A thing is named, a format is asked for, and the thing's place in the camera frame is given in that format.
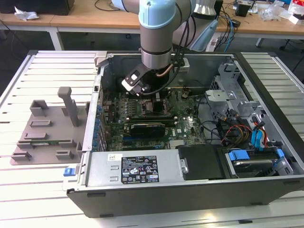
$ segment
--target blue latch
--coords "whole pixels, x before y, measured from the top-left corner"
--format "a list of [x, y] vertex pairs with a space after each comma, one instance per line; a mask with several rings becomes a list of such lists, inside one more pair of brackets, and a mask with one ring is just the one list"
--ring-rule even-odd
[[65, 168], [65, 172], [63, 173], [64, 177], [72, 177], [76, 176], [75, 168]]
[[281, 150], [281, 149], [277, 149], [277, 154], [279, 155], [280, 158], [283, 158], [285, 155], [284, 155], [284, 152]]
[[246, 150], [234, 150], [234, 151], [231, 151], [228, 155], [229, 155], [230, 160], [232, 160], [232, 161], [250, 159]]

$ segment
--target motherboard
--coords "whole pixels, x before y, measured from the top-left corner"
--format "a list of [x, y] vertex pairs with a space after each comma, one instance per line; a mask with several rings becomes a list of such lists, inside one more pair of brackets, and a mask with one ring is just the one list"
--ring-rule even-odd
[[198, 99], [186, 89], [150, 99], [105, 92], [106, 150], [162, 150], [205, 143], [195, 115]]

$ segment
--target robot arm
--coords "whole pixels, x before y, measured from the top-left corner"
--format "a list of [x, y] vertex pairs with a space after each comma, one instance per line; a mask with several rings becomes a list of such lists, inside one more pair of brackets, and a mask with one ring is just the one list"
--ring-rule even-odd
[[215, 0], [112, 0], [112, 3], [121, 10], [138, 14], [142, 64], [122, 82], [128, 91], [137, 95], [146, 89], [141, 83], [145, 74], [159, 73], [170, 65], [172, 42], [179, 44], [183, 37], [181, 45], [186, 45], [182, 34], [187, 20], [189, 37], [193, 38], [188, 47], [196, 51], [206, 48], [218, 24], [214, 20]]

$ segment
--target copper pipe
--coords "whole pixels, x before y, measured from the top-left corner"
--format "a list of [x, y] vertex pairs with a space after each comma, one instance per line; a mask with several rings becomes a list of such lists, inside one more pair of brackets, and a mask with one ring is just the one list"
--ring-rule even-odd
[[157, 77], [164, 77], [169, 71], [174, 67], [173, 64], [171, 64], [162, 74], [156, 74]]

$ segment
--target white slatted surface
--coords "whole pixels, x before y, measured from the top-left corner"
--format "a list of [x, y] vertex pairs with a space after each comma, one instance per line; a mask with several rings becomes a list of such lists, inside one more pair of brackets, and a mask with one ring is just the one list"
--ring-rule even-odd
[[[96, 74], [94, 55], [94, 52], [80, 51], [40, 51], [36, 55], [33, 59], [35, 65], [24, 70], [0, 108], [0, 122], [7, 122], [0, 123], [0, 157], [15, 150], [16, 141], [30, 115], [29, 106], [33, 99], [45, 99], [49, 106], [62, 105], [62, 101], [56, 98], [57, 90], [60, 86], [71, 86], [72, 97], [78, 105], [90, 100], [90, 87]], [[50, 68], [50, 64], [63, 65]], [[91, 68], [76, 69], [71, 64], [88, 64]], [[90, 219], [66, 197], [62, 189], [62, 174], [68, 164], [11, 166], [9, 161], [8, 157], [0, 158], [0, 228], [228, 225], [232, 228], [273, 228], [301, 227], [304, 224], [303, 191], [290, 193], [269, 206]], [[254, 223], [239, 225], [237, 220], [240, 219], [251, 219]]]
[[[243, 56], [286, 115], [289, 122], [302, 136], [304, 134], [304, 93], [297, 82], [287, 75], [284, 69], [280, 68], [267, 53], [250, 55], [243, 53]], [[256, 100], [256, 96], [248, 82], [245, 82], [245, 86], [252, 98]]]

